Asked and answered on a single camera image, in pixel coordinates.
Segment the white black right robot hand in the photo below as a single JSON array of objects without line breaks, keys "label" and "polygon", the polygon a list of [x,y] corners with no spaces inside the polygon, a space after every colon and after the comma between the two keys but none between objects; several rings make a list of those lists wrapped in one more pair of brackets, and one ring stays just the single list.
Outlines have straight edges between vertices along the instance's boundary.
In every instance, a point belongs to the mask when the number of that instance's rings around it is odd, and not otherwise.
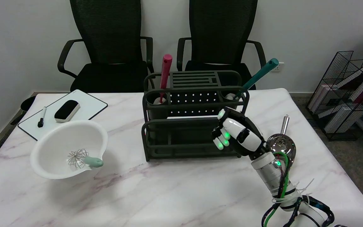
[{"label": "white black right robot hand", "polygon": [[243,113],[225,107],[216,118],[218,125],[211,136],[219,150],[230,147],[238,155],[248,156],[252,161],[268,152],[262,133]]}]

